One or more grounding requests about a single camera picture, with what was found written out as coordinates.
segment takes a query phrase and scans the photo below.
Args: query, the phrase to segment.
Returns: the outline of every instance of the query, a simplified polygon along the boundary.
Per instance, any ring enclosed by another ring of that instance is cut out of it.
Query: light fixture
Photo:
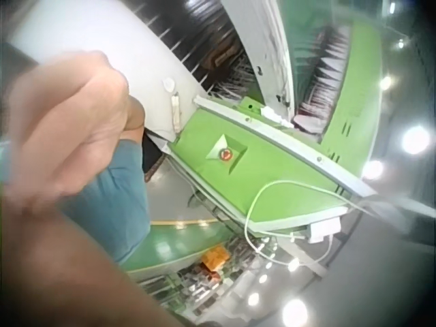
[[[392,86],[392,79],[389,76],[384,77],[380,82],[380,88],[387,91]]]
[[[306,305],[301,300],[289,301],[283,308],[282,318],[286,327],[304,326],[309,319]]]
[[[259,278],[259,284],[263,284],[263,283],[265,283],[267,279],[268,279],[268,275],[262,275],[262,276]]]
[[[430,144],[430,133],[422,126],[415,126],[403,136],[403,149],[411,155],[417,155]]]
[[[300,266],[300,260],[298,258],[294,258],[291,260],[291,262],[287,265],[287,269],[293,273],[295,270],[298,269]]]
[[[258,305],[259,304],[259,299],[260,299],[259,293],[252,293],[252,295],[250,295],[248,297],[248,305],[250,307],[254,307],[254,306]]]
[[[259,253],[263,248],[265,247],[265,244],[262,243],[261,245],[259,245],[258,249],[256,250],[257,253]]]
[[[176,229],[177,229],[177,230],[183,230],[183,229],[185,229],[185,228],[186,228],[186,225],[185,225],[184,222],[182,222],[182,221],[177,221],[177,222],[176,222]]]
[[[395,13],[395,2],[390,3],[389,13],[392,15]]]
[[[383,163],[378,160],[368,161],[363,167],[362,176],[365,179],[373,180],[379,179],[383,174],[384,166]]]
[[[209,224],[207,222],[205,222],[204,220],[200,220],[199,224],[200,227],[207,227],[209,226]]]

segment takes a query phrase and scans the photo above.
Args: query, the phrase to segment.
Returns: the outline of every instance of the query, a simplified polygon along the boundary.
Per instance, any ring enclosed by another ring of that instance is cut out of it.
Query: orange box
[[[202,262],[210,271],[217,271],[229,259],[230,254],[222,245],[217,245],[202,256]]]

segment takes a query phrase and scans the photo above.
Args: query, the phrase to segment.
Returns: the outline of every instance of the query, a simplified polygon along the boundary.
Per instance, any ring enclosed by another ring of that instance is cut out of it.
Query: red button
[[[230,149],[222,149],[219,152],[219,157],[221,158],[221,160],[229,161],[231,160],[231,158],[233,158],[233,153]]]

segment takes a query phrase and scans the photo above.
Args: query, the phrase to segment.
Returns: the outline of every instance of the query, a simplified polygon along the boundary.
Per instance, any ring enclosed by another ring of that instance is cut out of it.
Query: teal shirt
[[[7,157],[6,149],[0,164]],[[2,177],[9,176],[7,168],[1,165]],[[64,199],[60,208],[122,264],[150,231],[142,147],[121,140],[110,165],[78,195]]]

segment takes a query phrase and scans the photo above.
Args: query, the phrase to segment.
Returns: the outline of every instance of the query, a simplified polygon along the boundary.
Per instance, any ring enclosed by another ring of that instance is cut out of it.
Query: white cable
[[[170,164],[170,166],[172,167],[172,169],[173,169],[173,170],[174,170],[174,171],[175,171],[175,172],[176,172],[176,173],[177,173],[181,178],[183,178],[183,179],[184,179],[184,180],[189,184],[189,186],[192,188],[192,191],[193,191],[194,196],[195,196],[197,199],[199,199],[199,201],[201,201],[201,199],[197,196],[197,194],[196,194],[196,190],[194,189],[194,186],[192,185],[191,181],[190,181],[187,177],[183,176],[183,174],[182,174],[181,172],[178,171],[178,169],[177,169],[177,168],[173,165],[173,163],[171,162],[171,159],[170,159],[170,158],[168,158],[168,163]],[[261,195],[261,194],[262,194],[266,189],[268,189],[269,187],[271,187],[271,186],[273,186],[273,185],[277,185],[277,184],[294,184],[294,185],[298,185],[298,186],[301,186],[301,187],[306,187],[306,188],[308,188],[308,189],[312,189],[312,190],[314,190],[314,191],[318,191],[318,192],[321,192],[321,193],[330,194],[330,195],[332,195],[332,196],[334,196],[334,197],[336,197],[336,198],[338,198],[338,199],[344,201],[344,203],[348,203],[348,204],[349,204],[350,206],[352,206],[353,208],[358,209],[358,210],[360,210],[360,211],[362,211],[362,212],[364,212],[364,213],[366,213],[366,214],[368,214],[368,215],[374,217],[374,214],[373,214],[373,213],[370,213],[369,211],[363,209],[361,206],[358,206],[357,204],[354,204],[353,202],[349,201],[348,199],[345,199],[343,196],[340,196],[340,195],[336,194],[335,192],[328,191],[327,189],[322,189],[322,188],[320,188],[320,187],[316,187],[316,186],[308,185],[308,184],[301,183],[301,182],[297,182],[297,181],[274,181],[274,182],[268,183],[268,184],[266,184],[265,186],[263,186],[263,188],[261,188],[261,189],[259,190],[258,194],[256,195],[256,197],[254,197],[254,200],[253,200],[253,202],[251,203],[250,209],[248,210],[248,213],[247,213],[247,218],[245,219],[245,224],[244,224],[244,236],[245,236],[245,240],[248,242],[248,244],[250,245],[250,247],[251,247],[251,248],[252,248],[256,253],[258,253],[261,257],[263,257],[263,258],[267,259],[268,261],[273,262],[273,263],[275,263],[275,264],[280,264],[280,265],[282,265],[282,266],[287,266],[287,265],[289,264],[289,262],[282,262],[282,261],[274,260],[274,259],[268,257],[266,254],[264,254],[264,253],[262,253],[261,251],[259,251],[258,248],[257,248],[257,247],[256,247],[256,246],[255,246],[251,241],[250,241],[250,239],[249,239],[249,237],[248,237],[248,223],[249,223],[249,221],[250,221],[250,217],[251,217],[251,214],[252,214],[252,212],[253,212],[254,206],[255,206],[256,202],[258,201],[260,195]],[[302,236],[298,236],[298,235],[295,236],[295,235],[287,235],[287,234],[272,233],[272,232],[259,232],[259,234],[264,234],[264,235],[269,235],[269,236],[276,236],[276,237],[285,237],[285,238],[304,239],[304,237],[302,237]],[[316,263],[322,261],[325,257],[327,257],[327,255],[330,253],[330,250],[331,250],[331,248],[332,248],[332,241],[333,241],[333,236],[330,235],[329,237],[330,237],[330,238],[329,238],[329,244],[328,244],[327,252],[325,252],[325,254],[324,254],[322,257],[320,257],[320,258],[318,258],[318,259],[316,259],[316,260],[314,260],[314,261],[312,261],[312,262],[305,263],[305,264],[301,264],[301,266],[310,266],[310,265],[312,265],[312,264],[316,264]]]
[[[245,240],[248,242],[248,244],[250,245],[250,247],[251,247],[251,248],[252,248],[256,253],[258,253],[261,257],[263,257],[263,258],[265,258],[265,259],[267,259],[268,261],[271,261],[271,262],[273,262],[273,263],[280,264],[280,265],[282,265],[282,266],[287,266],[287,265],[289,264],[289,262],[281,262],[281,261],[278,261],[278,260],[274,260],[274,259],[268,257],[267,255],[265,255],[264,253],[262,253],[261,251],[258,251],[258,249],[256,248],[256,246],[255,246],[255,245],[250,241],[250,239],[249,239],[249,237],[248,237],[248,224],[249,224],[250,217],[251,217],[251,214],[252,214],[252,212],[253,212],[254,206],[255,206],[256,202],[258,201],[260,195],[261,195],[261,194],[262,194],[266,189],[268,189],[269,187],[271,187],[271,186],[273,186],[273,185],[277,185],[277,184],[293,184],[293,185],[298,185],[298,186],[301,186],[301,187],[305,187],[305,188],[307,188],[307,189],[312,189],[312,190],[314,190],[314,191],[318,191],[318,192],[321,192],[321,193],[329,194],[329,195],[331,195],[331,196],[334,196],[335,198],[338,198],[338,199],[344,201],[344,203],[349,204],[349,205],[352,206],[353,208],[358,209],[358,210],[360,210],[360,211],[362,211],[362,212],[364,212],[364,213],[366,213],[366,214],[368,214],[368,215],[370,215],[370,216],[375,217],[373,213],[370,213],[369,211],[363,209],[361,206],[358,206],[357,204],[354,204],[353,202],[349,201],[348,199],[345,199],[343,196],[340,196],[339,194],[336,194],[336,193],[333,192],[333,191],[328,191],[327,189],[322,189],[322,188],[320,188],[320,187],[316,187],[316,186],[308,185],[308,184],[301,183],[301,182],[297,182],[297,181],[273,181],[273,182],[271,182],[271,183],[268,183],[268,184],[266,184],[265,186],[263,186],[263,188],[261,188],[261,189],[258,191],[258,194],[256,194],[256,197],[254,197],[254,200],[253,200],[253,202],[251,203],[250,209],[248,210],[247,217],[246,217],[246,219],[245,219],[245,224],[244,224],[244,236],[245,236]],[[271,235],[272,233],[269,233],[269,232],[260,232],[260,234]],[[274,235],[274,236],[278,236],[278,237],[286,237],[286,238],[291,238],[291,237],[292,237],[292,236],[290,236],[290,235],[288,236],[288,235],[285,235],[285,234],[283,234],[283,235],[276,234],[276,235]],[[325,258],[329,253],[330,253],[330,250],[331,250],[331,243],[332,243],[332,238],[331,238],[331,242],[329,243],[329,247],[328,247],[327,252],[326,252],[326,253],[325,253],[321,258],[318,258],[318,259],[314,260],[313,262],[306,263],[305,266],[310,265],[310,264],[314,264],[314,263],[317,263],[317,262],[323,260],[323,259],[324,259],[324,258]]]
[[[318,259],[313,260],[312,262],[309,262],[309,263],[306,263],[306,264],[300,264],[300,266],[307,267],[307,266],[311,266],[312,264],[317,264],[318,262],[321,262],[322,260],[327,258],[327,255],[330,253],[330,251],[332,249],[332,245],[333,245],[333,235],[329,235],[328,236],[328,248],[327,248],[327,251],[325,252],[325,254],[323,254]]]

